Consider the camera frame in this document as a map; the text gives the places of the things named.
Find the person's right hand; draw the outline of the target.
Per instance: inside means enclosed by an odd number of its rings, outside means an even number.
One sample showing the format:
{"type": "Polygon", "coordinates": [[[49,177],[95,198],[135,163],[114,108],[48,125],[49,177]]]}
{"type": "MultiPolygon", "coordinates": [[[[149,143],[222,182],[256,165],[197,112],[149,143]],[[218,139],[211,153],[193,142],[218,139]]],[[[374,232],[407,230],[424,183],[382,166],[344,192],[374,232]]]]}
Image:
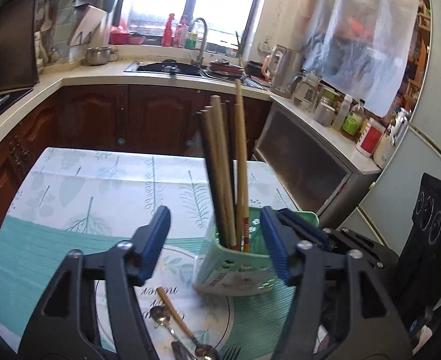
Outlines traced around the person's right hand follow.
{"type": "Polygon", "coordinates": [[[412,350],[412,353],[413,354],[417,353],[420,350],[420,348],[423,347],[423,345],[425,345],[428,339],[431,338],[431,336],[432,336],[431,329],[427,325],[424,325],[422,329],[419,331],[418,342],[416,347],[412,350]]]}

